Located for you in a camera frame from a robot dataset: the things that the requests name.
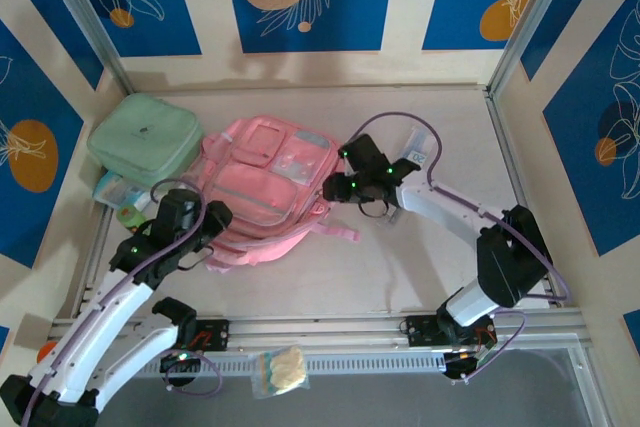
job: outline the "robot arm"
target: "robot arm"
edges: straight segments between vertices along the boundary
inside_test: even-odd
[[[325,199],[358,205],[382,201],[415,212],[436,221],[476,251],[477,278],[447,299],[432,322],[431,337],[437,342],[445,338],[451,345],[460,345],[477,327],[490,322],[488,314],[514,307],[546,275],[546,267],[535,254],[504,229],[504,225],[515,229],[550,259],[526,208],[500,211],[428,182],[420,166],[408,159],[391,164],[366,134],[344,145],[341,153],[355,173],[329,177],[323,185]]]
[[[167,349],[191,342],[196,334],[195,310],[165,298],[155,304],[154,315],[138,325],[133,336],[113,343],[164,278],[179,268],[180,259],[200,251],[231,223],[231,212],[222,202],[211,202],[205,208],[202,225],[191,238],[134,275],[114,294],[114,288],[138,265],[194,226],[199,196],[184,189],[169,191],[157,218],[120,244],[95,297],[54,350],[28,377],[11,375],[0,387],[0,397],[16,423],[25,423],[35,396],[28,426],[95,425],[111,397],[142,366]]]

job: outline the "cable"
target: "cable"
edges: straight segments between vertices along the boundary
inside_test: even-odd
[[[512,314],[522,316],[522,324],[520,324],[520,327],[518,327],[518,330],[516,330],[511,337],[509,337],[509,339],[496,351],[495,354],[493,354],[493,356],[489,358],[489,360],[487,360],[484,364],[482,364],[480,367],[478,367],[476,370],[474,370],[464,378],[453,380],[452,382],[454,384],[459,384],[460,382],[464,382],[466,384],[467,382],[469,382],[476,375],[478,375],[480,372],[486,369],[489,365],[491,365],[500,355],[502,355],[502,353],[507,349],[507,347],[509,347],[509,345],[514,340],[516,340],[516,337],[518,337],[518,335],[522,333],[522,331],[524,330],[524,327],[527,325],[527,314],[525,314],[520,310],[496,310],[494,312],[494,315],[512,315]]]
[[[362,215],[364,215],[365,217],[369,217],[370,219],[381,219],[383,218],[385,215],[387,215],[387,212],[389,212],[389,203],[384,201],[384,212],[379,214],[379,215],[373,215],[368,213],[366,210],[364,210],[364,207],[362,206],[362,202],[358,202],[358,210],[360,211],[360,213]]]
[[[161,355],[182,355],[182,354],[187,354],[187,355],[189,355],[191,357],[196,357],[201,362],[204,362],[209,367],[211,367],[211,370],[213,370],[213,372],[218,377],[218,385],[216,386],[215,389],[210,390],[209,392],[202,392],[202,393],[200,393],[200,392],[187,392],[187,391],[182,390],[182,389],[178,389],[178,390],[174,389],[173,385],[171,385],[171,383],[169,382],[169,372],[171,371],[171,368],[173,368],[176,365],[178,365],[176,363],[176,364],[172,365],[170,368],[167,369],[167,372],[165,373],[164,377],[162,378],[164,380],[165,385],[167,386],[167,390],[169,390],[169,392],[175,392],[176,394],[188,395],[190,397],[200,397],[202,399],[210,399],[211,397],[217,395],[220,392],[220,390],[222,390],[222,374],[220,373],[220,369],[218,369],[218,366],[216,364],[214,364],[213,361],[207,359],[204,355],[199,354],[197,352],[191,352],[189,350],[182,350],[182,349],[165,350]]]
[[[189,182],[187,180],[184,180],[184,179],[172,179],[172,178],[170,178],[170,179],[161,180],[160,182],[156,183],[151,188],[151,199],[156,203],[158,202],[158,200],[155,198],[155,191],[158,188],[158,186],[160,186],[162,184],[166,184],[167,182],[180,182],[180,183],[190,187],[191,189],[193,189],[198,194],[198,196],[200,197],[200,212],[199,212],[199,215],[198,215],[198,219],[196,220],[195,224],[193,224],[193,227],[191,227],[182,237],[180,237],[178,240],[176,240],[172,244],[169,244],[164,249],[156,252],[155,254],[153,254],[148,259],[146,259],[143,262],[141,262],[131,272],[129,272],[125,277],[123,277],[122,280],[120,282],[118,282],[115,285],[115,287],[113,287],[104,296],[104,298],[100,302],[98,302],[96,304],[97,308],[92,309],[91,312],[89,312],[87,314],[87,317],[85,317],[85,319],[80,323],[80,325],[78,326],[76,331],[72,334],[72,336],[69,339],[69,341],[60,350],[60,352],[57,354],[57,356],[54,359],[54,361],[51,363],[51,367],[50,367],[49,373],[45,374],[42,377],[42,380],[38,383],[38,386],[34,390],[33,394],[31,395],[31,398],[29,399],[29,403],[27,404],[27,408],[26,408],[26,410],[24,412],[24,416],[22,417],[22,422],[20,423],[21,427],[28,427],[29,426],[29,421],[31,420],[31,413],[33,412],[33,409],[34,409],[34,407],[36,405],[38,397],[44,391],[46,386],[49,384],[49,381],[56,374],[56,369],[67,360],[67,357],[69,356],[69,353],[76,346],[76,343],[77,343],[78,339],[85,333],[85,331],[87,330],[88,326],[91,325],[93,320],[96,318],[97,315],[99,315],[99,313],[102,311],[102,309],[104,309],[104,307],[106,307],[114,299],[114,297],[116,295],[118,295],[118,292],[120,292],[126,284],[128,284],[131,280],[133,280],[133,278],[136,275],[138,275],[142,270],[144,270],[145,268],[149,267],[149,265],[153,264],[158,259],[164,257],[166,254],[168,254],[171,251],[173,251],[176,247],[179,247],[180,245],[184,244],[187,240],[189,240],[189,238],[191,238],[198,231],[198,229],[202,225],[202,222],[204,221],[204,215],[205,215],[206,210],[207,210],[206,209],[207,202],[206,202],[206,199],[205,199],[202,191],[195,184],[193,184],[193,183],[191,183],[191,182]]]
[[[186,265],[186,266],[184,266],[184,267],[183,267],[182,265],[179,265],[179,266],[178,266],[178,270],[179,270],[179,271],[181,271],[181,272],[189,272],[190,270],[195,269],[199,264],[201,264],[201,263],[206,262],[207,260],[209,260],[209,259],[213,256],[213,254],[214,254],[214,252],[213,252],[213,247],[211,247],[210,245],[205,245],[205,246],[203,247],[203,249],[208,249],[208,250],[209,250],[209,254],[208,254],[208,255],[205,255],[203,258],[201,258],[200,260],[198,260],[198,261],[194,262],[194,263],[193,263],[193,264],[191,264],[191,265]]]
[[[426,120],[418,117],[417,115],[410,114],[409,112],[400,112],[400,111],[383,112],[381,114],[374,115],[369,120],[364,122],[355,131],[355,133],[351,136],[351,138],[349,139],[348,142],[351,142],[358,135],[360,135],[360,133],[365,129],[365,127],[367,127],[374,120],[377,120],[377,119],[379,119],[381,117],[389,117],[389,116],[408,117],[410,119],[413,119],[413,120],[419,122],[424,127],[426,127],[427,130],[429,130],[429,132],[431,132],[431,134],[433,135],[433,137],[436,140],[437,150],[436,150],[436,156],[433,159],[433,162],[431,162],[431,164],[427,168],[427,183],[429,184],[429,187],[431,187],[436,192],[439,192],[440,194],[444,195],[445,197],[450,198],[451,200],[461,204],[462,206],[464,206],[464,207],[470,209],[471,211],[473,211],[473,212],[475,212],[475,213],[480,215],[480,210],[481,210],[480,206],[475,205],[475,204],[473,204],[472,202],[469,202],[466,199],[463,199],[462,197],[454,194],[453,192],[449,192],[448,190],[445,190],[445,189],[443,189],[441,187],[438,187],[437,185],[434,185],[434,182],[433,182],[433,169],[435,168],[436,164],[440,161],[440,158],[442,157],[442,151],[443,151],[442,138],[440,137],[440,135],[438,134],[436,129],[429,122],[427,122]],[[525,297],[534,298],[534,299],[545,299],[545,300],[556,301],[556,302],[557,301],[561,301],[561,300],[566,300],[568,302],[571,302],[571,291],[569,290],[569,286],[567,285],[567,282],[564,280],[564,278],[562,277],[560,272],[558,272],[558,270],[549,261],[549,259],[547,259],[547,257],[545,257],[542,254],[542,252],[540,252],[538,249],[536,249],[536,247],[531,242],[529,242],[529,240],[527,240],[526,237],[524,237],[520,232],[518,232],[516,229],[514,229],[508,223],[504,222],[502,219],[499,219],[495,215],[491,214],[491,212],[484,211],[482,213],[482,216],[485,216],[488,219],[490,219],[491,221],[493,221],[496,224],[500,225],[500,227],[502,227],[504,230],[508,231],[514,238],[516,238],[519,242],[521,242],[522,245],[524,245],[533,254],[533,256],[540,263],[542,263],[542,265],[544,265],[544,267],[547,269],[547,271],[556,278],[556,280],[558,281],[558,284],[560,285],[560,287],[562,288],[562,290],[564,292],[564,295],[560,295],[560,296],[553,296],[553,295],[552,296],[546,296],[546,295],[542,295],[542,294],[528,294]]]

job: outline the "pink backpack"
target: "pink backpack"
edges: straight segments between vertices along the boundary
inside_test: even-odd
[[[342,168],[340,144],[289,121],[268,116],[235,121],[204,138],[186,178],[207,199],[233,212],[229,228],[212,243],[210,270],[256,265],[289,252],[309,232],[357,242],[359,234],[320,221],[331,210],[322,182]]]

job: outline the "backpack strap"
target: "backpack strap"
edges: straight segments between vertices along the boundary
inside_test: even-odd
[[[316,222],[311,226],[311,232],[322,235],[330,235],[332,237],[340,237],[341,239],[351,242],[360,242],[360,232],[346,227],[333,226],[330,227],[320,222]]]
[[[224,262],[220,262],[218,260],[207,260],[206,266],[209,271],[220,272],[221,274],[229,272],[234,267],[237,267],[237,265],[225,264]]]
[[[196,185],[203,189],[204,185],[213,175],[216,167],[226,155],[233,138],[227,133],[208,135],[202,139],[202,145],[200,147],[200,162],[198,167],[198,177],[196,179]]]

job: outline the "metal frame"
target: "metal frame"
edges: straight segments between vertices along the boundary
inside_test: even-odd
[[[487,84],[488,95],[495,99],[504,82],[509,78],[513,69],[520,62],[520,57],[524,52],[527,44],[531,40],[535,30],[538,28],[542,17],[549,8],[552,0],[530,0],[516,24],[516,27],[507,42],[507,46],[500,57],[498,66],[493,72],[491,79]]]
[[[528,310],[527,328],[511,344],[515,349],[557,349],[575,347],[576,341],[590,346],[579,309]],[[298,344],[308,353],[388,353],[402,351],[450,352],[451,347],[409,348],[406,335],[400,333],[400,323],[407,315],[433,314],[433,312],[403,312],[395,314],[362,314],[357,317],[229,317],[229,343],[227,352],[260,352],[283,345]],[[220,317],[202,317],[203,320]],[[122,329],[120,338],[132,334],[142,323],[132,318]],[[501,315],[494,319],[499,338],[514,334],[522,322],[519,315]],[[74,319],[56,319],[50,340],[59,340],[71,327]]]
[[[62,0],[91,48],[125,94],[135,92],[120,56],[89,0]]]
[[[593,359],[588,354],[593,347],[585,349],[577,345],[567,350],[591,425],[616,425],[606,408],[601,386],[593,374]]]

